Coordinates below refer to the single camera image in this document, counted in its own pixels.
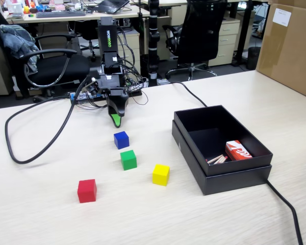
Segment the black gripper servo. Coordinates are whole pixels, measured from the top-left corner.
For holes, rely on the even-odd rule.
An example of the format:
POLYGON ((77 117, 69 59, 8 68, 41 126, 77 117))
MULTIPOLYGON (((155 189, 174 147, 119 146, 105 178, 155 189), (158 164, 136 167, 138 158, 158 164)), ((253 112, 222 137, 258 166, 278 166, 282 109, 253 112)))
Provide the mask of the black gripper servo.
POLYGON ((129 100, 129 95, 124 90, 124 79, 120 74, 101 75, 97 83, 98 93, 109 95, 107 97, 108 114, 114 126, 119 128, 129 100))

